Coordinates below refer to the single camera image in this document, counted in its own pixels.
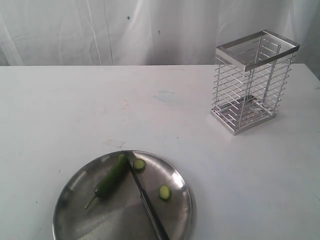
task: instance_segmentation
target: green cucumber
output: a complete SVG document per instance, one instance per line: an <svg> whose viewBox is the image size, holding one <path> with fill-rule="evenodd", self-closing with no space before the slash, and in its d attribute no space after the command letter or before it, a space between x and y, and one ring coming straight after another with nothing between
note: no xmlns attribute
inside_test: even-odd
<svg viewBox="0 0 320 240"><path fill-rule="evenodd" d="M160 188L159 188L159 197L162 199L162 200L168 200L170 199L171 197L171 189L170 187L168 187L167 185L162 185Z"/></svg>
<svg viewBox="0 0 320 240"><path fill-rule="evenodd" d="M120 154L117 162L112 166L108 174L98 183L94 189L94 197L84 207L87 209L96 198L106 198L123 179L129 169L128 159L124 154Z"/></svg>
<svg viewBox="0 0 320 240"><path fill-rule="evenodd" d="M137 171L142 171L146 167L146 162L140 158L136 159L133 163L133 168Z"/></svg>

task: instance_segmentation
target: stainless steel plate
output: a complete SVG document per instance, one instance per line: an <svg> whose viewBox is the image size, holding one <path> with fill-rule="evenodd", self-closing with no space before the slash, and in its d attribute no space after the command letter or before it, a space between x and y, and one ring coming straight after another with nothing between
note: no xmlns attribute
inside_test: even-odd
<svg viewBox="0 0 320 240"><path fill-rule="evenodd" d="M186 239L192 224L193 200L181 175L161 157L143 151L125 152L145 160L146 168L138 174L138 178L170 239ZM84 209L94 196L96 185L108 173L120 153L109 153L91 161L63 188L53 216L55 240L156 239L130 172L107 199L96 199L87 210ZM172 197L168 202L158 196L159 187L163 184L172 189Z"/></svg>

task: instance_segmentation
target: stainless steel rack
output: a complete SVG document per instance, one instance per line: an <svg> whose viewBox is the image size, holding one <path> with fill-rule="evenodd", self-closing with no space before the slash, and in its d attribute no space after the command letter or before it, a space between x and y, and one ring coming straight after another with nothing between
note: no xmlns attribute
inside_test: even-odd
<svg viewBox="0 0 320 240"><path fill-rule="evenodd" d="M233 135L274 118L299 47L269 30L218 46L211 114Z"/></svg>

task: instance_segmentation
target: white table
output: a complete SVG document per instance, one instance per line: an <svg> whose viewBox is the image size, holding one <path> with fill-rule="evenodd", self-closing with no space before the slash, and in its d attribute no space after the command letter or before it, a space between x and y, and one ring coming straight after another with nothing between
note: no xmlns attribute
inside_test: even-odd
<svg viewBox="0 0 320 240"><path fill-rule="evenodd" d="M320 82L292 68L278 116L232 136L212 65L0 67L0 239L51 240L68 179L122 148L180 171L194 240L319 240Z"/></svg>

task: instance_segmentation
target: white backdrop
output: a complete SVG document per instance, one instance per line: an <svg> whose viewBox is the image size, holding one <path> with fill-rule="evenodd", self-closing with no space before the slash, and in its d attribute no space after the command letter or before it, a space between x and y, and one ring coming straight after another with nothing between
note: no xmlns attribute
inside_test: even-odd
<svg viewBox="0 0 320 240"><path fill-rule="evenodd" d="M269 29L320 77L319 16L319 0L0 0L0 65L213 64Z"/></svg>

